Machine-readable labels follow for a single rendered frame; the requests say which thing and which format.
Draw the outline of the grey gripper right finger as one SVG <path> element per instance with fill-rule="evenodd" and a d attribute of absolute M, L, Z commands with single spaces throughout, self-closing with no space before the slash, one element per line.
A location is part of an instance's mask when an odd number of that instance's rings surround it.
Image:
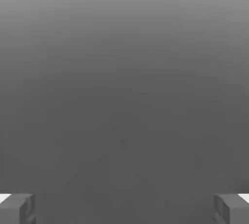
<path fill-rule="evenodd" d="M 214 224 L 249 224 L 249 193 L 215 194 Z"/>

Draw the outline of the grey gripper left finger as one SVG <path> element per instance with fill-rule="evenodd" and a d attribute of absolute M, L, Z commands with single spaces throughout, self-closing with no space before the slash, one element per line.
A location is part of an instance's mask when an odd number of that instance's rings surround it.
<path fill-rule="evenodd" d="M 0 224 L 36 224 L 36 195 L 0 193 Z"/>

